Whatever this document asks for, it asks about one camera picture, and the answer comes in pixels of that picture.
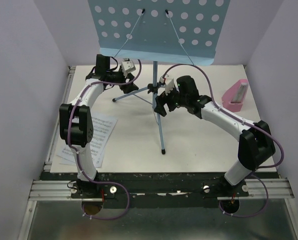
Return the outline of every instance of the paper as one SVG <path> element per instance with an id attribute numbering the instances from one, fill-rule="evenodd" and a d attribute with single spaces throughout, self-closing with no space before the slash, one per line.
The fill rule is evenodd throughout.
<path id="1" fill-rule="evenodd" d="M 93 137 L 90 142 L 91 157 L 94 167 L 101 168 L 105 154 L 104 148 L 118 119 L 98 112 L 91 113 L 91 118 L 93 124 Z M 63 158 L 62 164 L 76 164 L 74 155 L 67 145 L 64 145 L 57 155 Z"/>

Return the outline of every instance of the tabletop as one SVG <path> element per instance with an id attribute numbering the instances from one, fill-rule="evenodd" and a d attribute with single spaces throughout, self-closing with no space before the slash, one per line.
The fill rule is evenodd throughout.
<path id="1" fill-rule="evenodd" d="M 85 77 L 93 66 L 77 66 L 70 87 L 68 102 L 72 101 L 85 84 Z M 170 65 L 158 66 L 158 78 Z M 212 65 L 201 67 L 209 76 L 215 100 L 221 103 L 225 91 L 240 79 L 246 79 L 242 65 Z M 191 66 L 178 66 L 169 74 L 177 78 L 190 75 L 194 78 L 200 95 L 208 95 L 209 88 L 204 76 Z M 142 72 L 135 81 L 139 88 L 153 81 L 153 66 L 142 66 Z M 123 92 L 119 87 L 105 91 L 96 100 L 91 112 L 99 112 L 118 118 L 117 124 L 105 147 L 100 173 L 172 173 L 172 172 L 226 172 L 237 160 L 238 142 L 227 132 L 211 122 L 199 119 L 185 108 L 168 112 L 161 117 L 166 154 L 162 155 L 159 129 L 155 114 L 150 104 L 135 96 L 113 102 Z M 152 94 L 143 91 L 138 96 L 152 101 Z M 249 88 L 239 116 L 258 122 L 260 116 Z M 55 138 L 55 151 L 51 173 L 76 173 L 75 165 L 61 164 L 57 153 L 64 145 L 64 140 Z M 272 165 L 272 157 L 263 165 Z M 261 172 L 275 172 L 276 168 L 260 169 Z"/>

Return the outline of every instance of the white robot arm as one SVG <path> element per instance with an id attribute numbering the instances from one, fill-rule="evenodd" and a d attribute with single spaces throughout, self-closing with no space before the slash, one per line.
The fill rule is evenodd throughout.
<path id="1" fill-rule="evenodd" d="M 77 169 L 82 168 L 84 173 L 90 178 L 94 179 L 97 174 L 97 169 L 93 164 L 90 142 L 93 138 L 93 122 L 91 118 L 90 108 L 94 105 L 96 99 L 104 92 L 106 83 L 121 84 L 125 83 L 127 79 L 133 80 L 134 76 L 131 74 L 136 70 L 133 61 L 124 59 L 121 63 L 119 71 L 110 71 L 110 58 L 102 55 L 97 55 L 97 65 L 95 73 L 91 73 L 87 76 L 85 85 L 77 97 L 69 104 L 62 104 L 59 108 L 59 128 L 60 137 L 68 144 L 68 125 L 69 118 L 73 106 L 77 102 L 78 105 L 74 111 L 74 119 L 72 119 L 70 142 L 72 147 L 71 151 L 75 158 Z M 94 82 L 103 81 L 104 83 L 92 84 Z M 120 87 L 124 93 L 128 93 L 137 90 L 138 87 L 133 83 L 123 85 Z M 78 172 L 78 179 L 82 181 L 88 181 L 88 179 Z"/>
<path id="2" fill-rule="evenodd" d="M 229 112 L 236 119 L 223 113 L 217 107 L 220 105 L 216 103 L 216 106 L 209 96 L 199 95 L 195 80 L 190 76 L 182 76 L 177 79 L 178 89 L 174 86 L 173 81 L 170 81 L 170 84 L 172 86 L 166 86 L 168 93 L 164 91 L 155 99 L 156 107 L 154 111 L 156 113 L 163 117 L 166 116 L 165 104 L 167 104 L 170 112 L 176 108 L 185 107 L 190 114 L 217 125 L 239 142 L 238 160 L 224 174 L 222 179 L 223 187 L 232 188 L 238 185 L 275 153 L 276 150 L 272 139 L 245 125 L 245 123 L 248 123 L 270 134 L 269 126 L 264 121 L 255 123 L 228 110 L 226 112 Z"/>

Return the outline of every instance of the white wall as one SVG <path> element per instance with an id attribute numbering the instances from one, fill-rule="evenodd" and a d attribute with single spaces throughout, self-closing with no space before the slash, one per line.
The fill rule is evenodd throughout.
<path id="1" fill-rule="evenodd" d="M 88 1 L 34 1 L 67 63 L 73 66 L 95 64 L 99 44 Z M 214 64 L 246 64 L 282 2 L 231 0 Z"/>
<path id="2" fill-rule="evenodd" d="M 282 3 L 246 69 L 260 117 L 284 147 L 279 172 L 298 205 L 298 0 Z"/>
<path id="3" fill-rule="evenodd" d="M 0 240 L 18 237 L 67 74 L 33 0 L 0 0 Z"/>

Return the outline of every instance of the music stand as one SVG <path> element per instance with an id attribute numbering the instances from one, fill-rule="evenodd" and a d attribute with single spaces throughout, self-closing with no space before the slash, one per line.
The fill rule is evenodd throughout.
<path id="1" fill-rule="evenodd" d="M 219 35 L 228 10 L 229 0 L 88 0 L 98 33 L 100 53 L 115 56 L 132 35 L 117 57 L 153 61 L 153 87 L 157 86 L 158 61 L 208 66 L 213 63 Z M 172 19 L 180 41 L 170 22 Z M 188 58 L 180 43 L 190 56 Z M 139 90 L 113 99 L 148 90 Z M 152 107 L 156 107 L 157 93 L 152 93 Z M 165 145 L 160 115 L 157 114 L 161 153 Z"/>

